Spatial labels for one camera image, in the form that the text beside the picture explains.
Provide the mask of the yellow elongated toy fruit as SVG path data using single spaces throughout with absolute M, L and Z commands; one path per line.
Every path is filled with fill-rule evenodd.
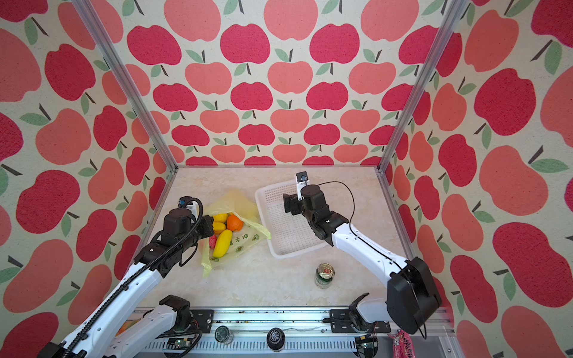
M 213 258 L 219 259 L 227 254 L 231 246 L 232 238 L 233 232 L 230 230 L 224 230 L 219 234 L 213 249 Z

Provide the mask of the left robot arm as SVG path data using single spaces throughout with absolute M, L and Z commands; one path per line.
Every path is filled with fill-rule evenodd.
M 213 235 L 212 224 L 198 198 L 181 198 L 112 293 L 61 343 L 47 343 L 39 357 L 133 357 L 164 334 L 200 334 L 189 301 L 168 295 L 122 338 L 116 335 L 171 270 L 187 264 L 184 252 Z

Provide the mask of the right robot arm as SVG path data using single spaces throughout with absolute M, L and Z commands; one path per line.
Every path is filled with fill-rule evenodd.
M 355 331 L 368 332 L 377 322 L 393 322 L 408 334 L 428 335 L 426 322 L 443 300 L 424 260 L 394 254 L 362 235 L 351 219 L 330 209 L 319 185 L 306 184 L 296 194 L 284 194 L 283 206 L 286 213 L 304 216 L 318 239 L 349 254 L 386 287 L 385 298 L 364 293 L 349 305 Z

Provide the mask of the yellow plastic bag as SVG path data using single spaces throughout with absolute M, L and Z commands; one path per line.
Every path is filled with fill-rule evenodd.
M 239 189 L 230 189 L 220 199 L 208 205 L 206 213 L 211 217 L 220 213 L 235 215 L 244 222 L 244 226 L 241 231 L 233 232 L 230 249 L 219 259 L 213 258 L 213 250 L 210 250 L 208 244 L 209 239 L 200 241 L 198 248 L 204 277 L 208 277 L 216 268 L 227 266 L 256 244 L 271 239 L 269 230 L 261 223 L 258 206 Z M 226 223 L 213 221 L 213 231 L 217 238 L 224 230 L 227 230 Z

